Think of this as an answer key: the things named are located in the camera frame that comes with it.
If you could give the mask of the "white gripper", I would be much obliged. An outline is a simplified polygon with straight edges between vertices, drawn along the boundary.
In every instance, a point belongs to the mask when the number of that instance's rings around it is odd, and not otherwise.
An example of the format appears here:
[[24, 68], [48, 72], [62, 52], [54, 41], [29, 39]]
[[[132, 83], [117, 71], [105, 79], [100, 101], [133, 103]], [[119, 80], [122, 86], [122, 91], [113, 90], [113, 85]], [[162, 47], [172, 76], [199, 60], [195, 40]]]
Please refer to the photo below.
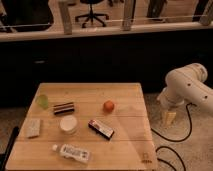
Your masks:
[[177, 114], [172, 109], [183, 105], [184, 99], [171, 88], [165, 87], [158, 95], [157, 100], [166, 109], [162, 112], [162, 123], [165, 127], [168, 127], [172, 124]]

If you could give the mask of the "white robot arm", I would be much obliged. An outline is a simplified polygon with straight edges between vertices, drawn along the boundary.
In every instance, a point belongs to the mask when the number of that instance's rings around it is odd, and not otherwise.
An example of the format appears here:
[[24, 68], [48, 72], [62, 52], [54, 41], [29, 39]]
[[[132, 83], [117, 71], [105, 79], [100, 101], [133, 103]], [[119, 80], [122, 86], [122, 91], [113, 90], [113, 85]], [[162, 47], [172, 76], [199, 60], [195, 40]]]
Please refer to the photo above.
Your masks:
[[164, 126], [173, 122], [176, 117], [175, 108], [183, 105], [185, 101], [213, 115], [213, 88], [204, 84], [207, 77], [207, 69], [200, 63], [185, 65], [166, 74], [166, 86], [157, 97], [162, 107]]

